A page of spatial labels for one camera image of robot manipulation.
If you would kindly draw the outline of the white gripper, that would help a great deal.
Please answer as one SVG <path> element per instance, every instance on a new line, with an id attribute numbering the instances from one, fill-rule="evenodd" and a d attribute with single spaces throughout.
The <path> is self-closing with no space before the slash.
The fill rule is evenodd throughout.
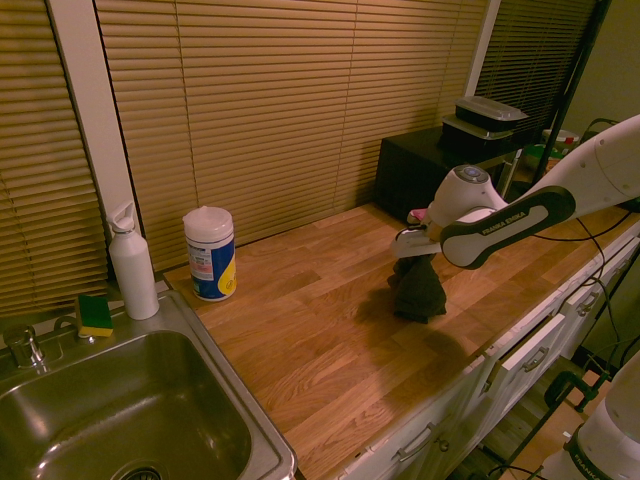
<path id="1" fill-rule="evenodd" d="M 431 240 L 422 229 L 403 229 L 391 242 L 391 252 L 396 258 L 410 258 L 441 252 L 438 242 Z"/>

